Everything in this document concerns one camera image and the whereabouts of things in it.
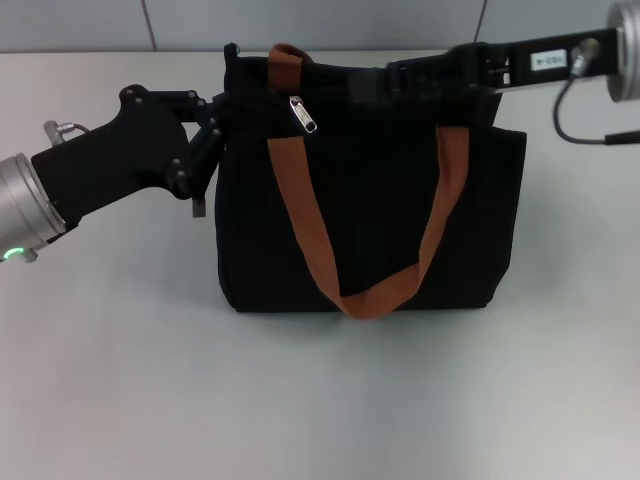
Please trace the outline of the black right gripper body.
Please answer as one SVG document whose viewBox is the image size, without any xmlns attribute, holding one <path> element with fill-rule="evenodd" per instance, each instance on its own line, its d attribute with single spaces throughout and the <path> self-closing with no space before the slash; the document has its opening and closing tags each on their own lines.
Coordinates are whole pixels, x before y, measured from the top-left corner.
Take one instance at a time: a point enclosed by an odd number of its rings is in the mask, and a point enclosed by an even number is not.
<svg viewBox="0 0 640 480">
<path fill-rule="evenodd" d="M 582 76 L 617 73 L 618 33 L 613 28 L 510 43 L 480 42 L 449 51 L 458 68 L 449 82 L 449 93 L 495 92 L 564 82 L 571 77 L 578 47 L 586 40 L 594 40 L 597 51 L 587 61 Z"/>
</svg>

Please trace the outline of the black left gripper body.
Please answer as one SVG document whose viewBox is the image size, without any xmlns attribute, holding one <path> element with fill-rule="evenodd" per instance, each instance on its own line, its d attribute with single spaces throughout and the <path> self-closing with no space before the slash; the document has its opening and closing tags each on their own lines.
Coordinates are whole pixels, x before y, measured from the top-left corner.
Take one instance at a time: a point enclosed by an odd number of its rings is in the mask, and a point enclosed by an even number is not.
<svg viewBox="0 0 640 480">
<path fill-rule="evenodd" d="M 32 157 L 32 165 L 66 227 L 145 188 L 191 197 L 189 143 L 176 115 L 140 85 L 120 93 L 109 123 Z"/>
</svg>

